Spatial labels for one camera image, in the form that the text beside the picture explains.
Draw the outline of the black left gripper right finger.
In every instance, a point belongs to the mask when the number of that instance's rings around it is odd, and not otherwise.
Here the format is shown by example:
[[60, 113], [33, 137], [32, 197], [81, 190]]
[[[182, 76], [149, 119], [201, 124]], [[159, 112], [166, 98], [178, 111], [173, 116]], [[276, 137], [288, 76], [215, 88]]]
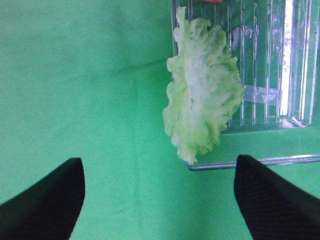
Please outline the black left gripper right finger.
[[234, 196], [254, 240], [318, 240], [320, 200], [250, 155], [236, 161]]

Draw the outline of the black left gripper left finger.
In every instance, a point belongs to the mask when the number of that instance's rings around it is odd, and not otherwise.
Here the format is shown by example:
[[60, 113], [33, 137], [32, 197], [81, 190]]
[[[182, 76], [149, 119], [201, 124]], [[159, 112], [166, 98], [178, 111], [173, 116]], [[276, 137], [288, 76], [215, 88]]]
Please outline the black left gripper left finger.
[[0, 205], [2, 240], [68, 240], [85, 199], [82, 159], [70, 158]]

